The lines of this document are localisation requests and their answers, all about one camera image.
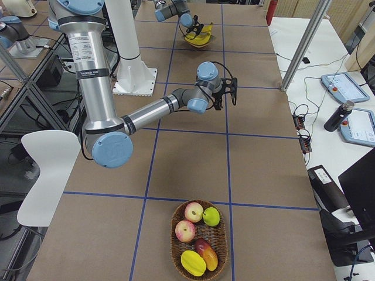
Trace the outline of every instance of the sticker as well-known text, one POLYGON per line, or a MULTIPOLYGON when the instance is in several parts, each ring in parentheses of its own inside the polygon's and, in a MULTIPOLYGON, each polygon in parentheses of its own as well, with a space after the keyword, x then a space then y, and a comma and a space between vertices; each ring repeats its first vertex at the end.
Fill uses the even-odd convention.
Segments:
POLYGON ((69 43, 75 63, 94 61, 93 47, 88 36, 70 38, 69 43))
POLYGON ((318 176, 318 178, 321 180, 323 184, 332 182, 329 176, 327 175, 327 173, 322 168, 315 170, 314 172, 316 173, 316 175, 318 176))
POLYGON ((87 78, 103 77, 103 76, 109 76, 109 75, 110 75, 110 71, 107 68, 76 71, 77 79, 87 79, 87 78))

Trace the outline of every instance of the chair backrest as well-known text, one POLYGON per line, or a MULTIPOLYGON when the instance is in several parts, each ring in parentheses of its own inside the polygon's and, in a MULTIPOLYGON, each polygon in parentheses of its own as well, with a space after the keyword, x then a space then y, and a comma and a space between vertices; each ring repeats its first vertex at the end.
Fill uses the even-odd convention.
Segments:
POLYGON ((39 165, 40 175, 17 220, 30 227, 48 227, 80 151, 78 137, 68 131, 45 130, 29 133, 21 142, 39 165))

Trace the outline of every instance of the monitor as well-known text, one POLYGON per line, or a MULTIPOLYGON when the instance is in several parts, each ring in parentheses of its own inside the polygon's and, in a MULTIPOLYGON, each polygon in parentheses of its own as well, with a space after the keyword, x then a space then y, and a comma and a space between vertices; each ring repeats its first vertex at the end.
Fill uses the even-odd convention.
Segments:
MULTIPOLYGON (((375 249, 375 149, 343 172, 339 181, 359 225, 341 222, 325 210, 321 219, 333 263, 346 266, 369 243, 375 249)), ((369 248, 358 260, 365 262, 373 262, 369 248)))

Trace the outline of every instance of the fruit basket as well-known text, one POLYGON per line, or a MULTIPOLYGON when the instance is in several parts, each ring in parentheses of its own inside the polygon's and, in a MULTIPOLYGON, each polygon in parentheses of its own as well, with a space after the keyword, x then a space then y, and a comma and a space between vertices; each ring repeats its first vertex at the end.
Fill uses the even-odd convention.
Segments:
POLYGON ((185 219, 185 207, 191 203, 191 202, 197 202, 202 205, 203 209, 214 207, 216 208, 212 203, 208 201, 202 201, 202 200, 192 200, 187 201, 183 204, 181 204, 173 213, 172 222, 171 222, 171 255, 173 263, 178 270, 178 272, 188 280, 201 280, 201 281, 209 281, 209 280, 215 280, 219 276, 219 274, 223 271, 228 257, 228 246, 227 246, 227 235, 225 230, 225 224, 223 221, 223 216, 220 213, 220 210, 216 208, 219 211, 220 214, 220 222, 215 227, 210 227, 206 225, 203 220, 194 223, 195 225, 195 236, 194 239, 190 242, 184 243, 180 242, 180 240, 177 239, 175 234, 175 228, 179 221, 185 219), (217 268, 214 271, 206 270, 202 276, 193 276, 190 274, 181 264, 181 254, 185 250, 192 250, 194 251, 195 247, 195 240, 198 238, 204 238, 213 248, 217 255, 218 264, 217 268))

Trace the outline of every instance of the white desk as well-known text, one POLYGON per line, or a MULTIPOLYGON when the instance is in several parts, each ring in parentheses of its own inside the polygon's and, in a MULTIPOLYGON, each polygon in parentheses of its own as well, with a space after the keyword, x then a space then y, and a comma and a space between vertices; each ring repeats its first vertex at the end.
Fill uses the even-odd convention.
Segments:
MULTIPOLYGON (((308 22, 309 19, 274 18, 270 26, 270 34, 275 52, 292 59, 308 22)), ((330 22, 325 19, 321 23, 305 54, 311 63, 301 63, 299 68, 304 68, 308 65, 329 64, 335 60, 339 60, 345 54, 347 54, 347 51, 343 43, 340 41, 330 22)), ((282 76, 285 75, 284 71, 288 69, 289 63, 289 60, 278 56, 278 65, 282 76)), ((289 101, 296 103, 296 105, 307 104, 309 112, 316 112, 316 106, 306 99, 304 78, 320 77, 321 75, 336 73, 337 71, 345 72, 347 70, 344 63, 342 63, 342 60, 339 60, 329 66, 308 67, 304 70, 298 70, 287 90, 289 101)), ((360 72, 351 72, 350 75, 358 84, 365 83, 360 72)), ((323 124, 336 110, 339 103, 328 92, 325 94, 326 90, 320 80, 307 79, 306 83, 310 100, 320 105, 324 99, 313 126, 316 114, 306 117, 305 126, 312 133, 312 153, 310 154, 310 161, 306 168, 324 165, 334 181, 339 185, 338 176, 370 151, 371 148, 344 142, 339 131, 328 132, 324 130, 323 124)), ((367 85, 363 86, 363 89, 371 96, 371 99, 366 102, 357 103, 356 107, 370 109, 375 112, 375 98, 373 93, 367 85)), ((297 113, 305 112, 306 107, 303 107, 297 113)), ((350 266, 335 268, 335 273, 337 280, 343 280, 344 277, 349 275, 350 266)), ((375 276, 375 263, 356 265, 354 273, 360 273, 360 275, 355 276, 352 279, 353 281, 373 280, 375 276)))

